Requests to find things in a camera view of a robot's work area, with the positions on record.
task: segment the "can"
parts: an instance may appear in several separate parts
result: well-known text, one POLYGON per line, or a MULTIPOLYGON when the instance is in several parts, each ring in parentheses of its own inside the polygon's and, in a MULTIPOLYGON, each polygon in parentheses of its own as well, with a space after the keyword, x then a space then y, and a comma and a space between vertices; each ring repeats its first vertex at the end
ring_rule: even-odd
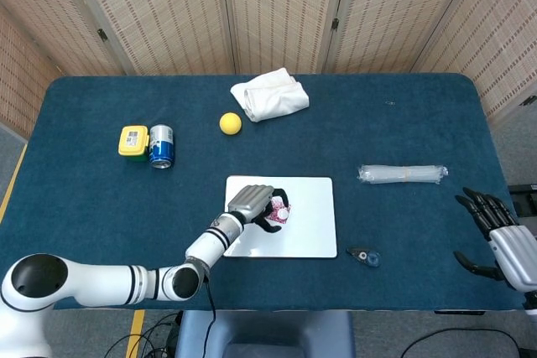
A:
POLYGON ((169 168, 174 162, 174 131, 166 125, 151 127, 149 163, 155 168, 169 168))

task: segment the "yellow ball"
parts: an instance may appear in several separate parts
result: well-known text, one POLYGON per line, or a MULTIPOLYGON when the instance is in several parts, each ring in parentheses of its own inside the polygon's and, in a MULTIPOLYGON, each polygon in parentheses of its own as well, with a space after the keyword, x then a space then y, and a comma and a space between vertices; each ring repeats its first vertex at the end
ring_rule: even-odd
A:
POLYGON ((224 113, 220 118, 220 129, 225 134, 237 134, 241 130, 242 122, 239 115, 233 112, 224 113))

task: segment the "chair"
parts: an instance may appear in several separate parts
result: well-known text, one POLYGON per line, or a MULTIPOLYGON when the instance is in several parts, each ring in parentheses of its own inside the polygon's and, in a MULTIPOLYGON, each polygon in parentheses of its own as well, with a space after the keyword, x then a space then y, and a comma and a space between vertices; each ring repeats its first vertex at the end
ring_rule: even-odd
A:
MULTIPOLYGON (((186 311, 175 358, 203 355, 212 312, 186 311)), ((347 311, 217 311, 206 358, 354 358, 347 311)))

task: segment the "yellow box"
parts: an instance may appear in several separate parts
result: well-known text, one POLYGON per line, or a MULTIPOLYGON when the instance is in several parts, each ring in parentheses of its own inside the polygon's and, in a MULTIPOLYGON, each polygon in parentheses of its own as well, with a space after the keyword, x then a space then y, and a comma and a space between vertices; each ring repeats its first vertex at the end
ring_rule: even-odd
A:
POLYGON ((126 126, 121 131, 117 152, 135 161, 147 161, 149 131, 145 126, 126 126))

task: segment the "woven screen panel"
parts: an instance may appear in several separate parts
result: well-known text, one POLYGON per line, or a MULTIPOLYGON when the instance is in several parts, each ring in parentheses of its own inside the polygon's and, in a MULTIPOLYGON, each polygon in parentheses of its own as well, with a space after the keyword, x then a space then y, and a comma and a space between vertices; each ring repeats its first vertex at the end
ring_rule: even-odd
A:
POLYGON ((329 0, 232 0, 238 72, 316 73, 329 0))
POLYGON ((141 75, 229 74, 220 0, 98 0, 141 75))
POLYGON ((28 138, 55 66, 0 12, 0 120, 28 138))
POLYGON ((537 0, 461 0, 420 70, 467 75, 494 116, 537 81, 537 0))
POLYGON ((0 0, 69 75, 122 72, 72 0, 0 0))
POLYGON ((336 73, 409 71, 449 0, 351 0, 336 73))

